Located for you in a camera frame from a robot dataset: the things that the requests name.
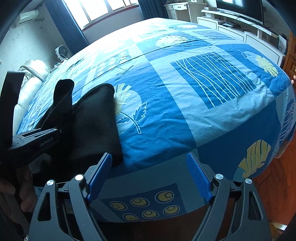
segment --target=television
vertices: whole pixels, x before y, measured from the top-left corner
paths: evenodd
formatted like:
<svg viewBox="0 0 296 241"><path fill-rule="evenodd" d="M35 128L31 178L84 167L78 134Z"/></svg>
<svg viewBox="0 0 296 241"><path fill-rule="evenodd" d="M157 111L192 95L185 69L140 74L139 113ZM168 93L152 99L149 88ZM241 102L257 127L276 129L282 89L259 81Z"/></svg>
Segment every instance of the television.
<svg viewBox="0 0 296 241"><path fill-rule="evenodd" d="M262 0L216 0L217 9L264 23Z"/></svg>

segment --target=bed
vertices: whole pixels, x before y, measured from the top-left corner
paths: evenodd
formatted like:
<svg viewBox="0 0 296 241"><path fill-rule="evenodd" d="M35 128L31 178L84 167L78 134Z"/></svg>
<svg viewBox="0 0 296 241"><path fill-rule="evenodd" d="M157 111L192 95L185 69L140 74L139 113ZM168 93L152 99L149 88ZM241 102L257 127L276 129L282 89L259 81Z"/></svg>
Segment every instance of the bed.
<svg viewBox="0 0 296 241"><path fill-rule="evenodd" d="M192 212L207 202L188 171L189 151L242 181L259 175L295 130L288 76L246 43L194 23L154 18L97 40L47 77L19 133L35 127L60 79L75 82L73 104L101 83L115 88L124 161L92 203L103 222Z"/></svg>

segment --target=human hand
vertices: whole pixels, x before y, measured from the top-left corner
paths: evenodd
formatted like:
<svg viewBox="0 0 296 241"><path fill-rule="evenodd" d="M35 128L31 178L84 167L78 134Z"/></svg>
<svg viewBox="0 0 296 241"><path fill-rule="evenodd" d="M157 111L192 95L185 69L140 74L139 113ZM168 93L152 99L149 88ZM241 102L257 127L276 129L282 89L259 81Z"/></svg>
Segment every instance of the human hand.
<svg viewBox="0 0 296 241"><path fill-rule="evenodd" d="M33 177L29 166L16 169L17 179L21 186L20 198L22 200L21 209L23 212L33 212L37 203L37 195L33 186ZM13 216L4 194L14 195L15 187L6 179L0 177L0 207L3 212L14 222L17 223Z"/></svg>

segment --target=blue gripper pad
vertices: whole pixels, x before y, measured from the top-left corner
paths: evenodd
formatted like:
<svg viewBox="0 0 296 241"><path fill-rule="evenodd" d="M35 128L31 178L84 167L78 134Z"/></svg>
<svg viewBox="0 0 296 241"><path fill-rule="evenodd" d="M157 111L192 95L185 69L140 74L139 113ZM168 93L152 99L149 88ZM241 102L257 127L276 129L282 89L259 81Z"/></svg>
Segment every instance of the blue gripper pad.
<svg viewBox="0 0 296 241"><path fill-rule="evenodd" d="M111 167L112 156L108 154L89 182L88 195L86 196L86 200L89 204L92 203L93 200L98 198Z"/></svg>
<svg viewBox="0 0 296 241"><path fill-rule="evenodd" d="M208 202L213 199L211 183L191 153L186 156L186 165L200 195Z"/></svg>

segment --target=patterned bedding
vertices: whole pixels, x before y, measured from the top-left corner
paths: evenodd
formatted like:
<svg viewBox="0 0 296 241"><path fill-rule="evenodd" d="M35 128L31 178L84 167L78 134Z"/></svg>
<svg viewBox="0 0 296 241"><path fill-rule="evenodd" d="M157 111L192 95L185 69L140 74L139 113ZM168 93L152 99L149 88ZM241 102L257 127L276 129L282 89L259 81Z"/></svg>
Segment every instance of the patterned bedding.
<svg viewBox="0 0 296 241"><path fill-rule="evenodd" d="M73 103L101 83L115 88L124 162L92 204L100 221L196 210L206 201L187 169L189 151L242 181L259 175L295 130L288 76L248 44L194 23L154 18L94 42L48 76L19 133L34 128L67 78L75 82Z"/></svg>

